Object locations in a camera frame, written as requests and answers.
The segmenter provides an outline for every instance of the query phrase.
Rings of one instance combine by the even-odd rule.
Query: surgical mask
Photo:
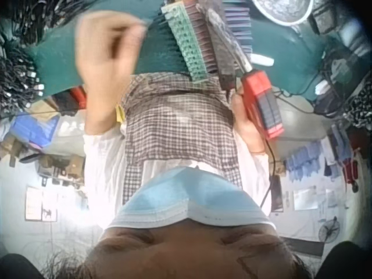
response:
[[[243,190],[215,174],[178,167],[143,185],[109,225],[157,228],[191,219],[210,226],[274,224]]]

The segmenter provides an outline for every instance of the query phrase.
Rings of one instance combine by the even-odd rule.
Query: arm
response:
[[[231,100],[234,113],[234,138],[238,149],[239,168],[243,190],[260,206],[270,187],[269,157],[264,139],[248,119],[242,96],[235,94]],[[262,211],[269,215],[271,195],[267,196]]]
[[[242,96],[235,94],[231,99],[231,109],[235,117],[234,130],[241,136],[253,155],[264,155],[265,144],[260,132],[248,119]]]
[[[88,92],[85,120],[85,186],[90,212],[105,228],[122,203],[124,137],[115,107],[130,83],[145,27],[130,15],[94,12],[76,32],[76,66]]]
[[[131,15],[101,11],[84,16],[76,32],[76,66],[87,89],[88,135],[116,123],[116,104],[130,83],[146,28]]]

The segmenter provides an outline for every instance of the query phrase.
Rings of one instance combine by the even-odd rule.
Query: hand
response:
[[[241,136],[243,141],[252,154],[264,154],[265,144],[262,135],[256,126],[248,118],[243,103],[243,98],[239,94],[234,94],[231,98],[231,109],[235,117],[234,129]]]
[[[76,66],[87,88],[88,134],[115,124],[115,107],[129,86],[145,33],[144,22],[125,13],[100,11],[81,18]]]

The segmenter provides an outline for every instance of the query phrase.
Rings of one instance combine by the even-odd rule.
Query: wire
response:
[[[291,95],[293,95],[293,96],[301,96],[301,95],[306,94],[307,91],[309,90],[310,86],[312,86],[314,80],[319,76],[319,74],[320,74],[320,71],[318,71],[318,72],[314,75],[314,77],[313,77],[312,80],[309,82],[309,84],[307,85],[307,87],[305,88],[305,90],[303,90],[303,91],[302,91],[301,93],[299,93],[299,94],[291,94]]]
[[[275,96],[275,98],[277,98],[277,99],[279,99],[279,100],[281,100],[281,101],[287,103],[289,106],[292,106],[293,108],[295,108],[295,109],[298,110],[299,112],[305,113],[305,114],[307,114],[307,115],[312,115],[312,114],[314,114],[314,111],[312,111],[312,112],[306,112],[306,111],[304,111],[304,110],[298,108],[297,106],[291,104],[291,103],[288,102],[287,100],[281,98],[280,95],[279,95],[279,96]]]
[[[271,146],[269,144],[269,142],[266,140],[266,144],[267,144],[267,147],[269,147],[269,150],[270,150],[270,153],[271,153],[271,157],[273,157],[273,162],[274,162],[274,165],[273,165],[273,173],[271,174],[271,177],[270,177],[270,186],[269,188],[267,189],[266,193],[265,193],[265,196],[263,197],[263,200],[261,202],[261,205],[260,205],[260,208],[263,207],[263,204],[265,203],[266,199],[267,199],[267,196],[269,195],[269,192],[271,191],[271,188],[272,188],[272,185],[273,185],[273,180],[274,180],[274,176],[275,176],[275,168],[276,168],[276,159],[275,159],[275,155],[274,155],[274,152],[273,150],[271,149]]]

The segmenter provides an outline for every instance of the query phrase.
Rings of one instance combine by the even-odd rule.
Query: plaid shirt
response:
[[[133,76],[122,105],[127,121],[123,204],[141,186],[146,160],[204,162],[242,187],[233,114],[217,78],[193,84],[183,74]]]

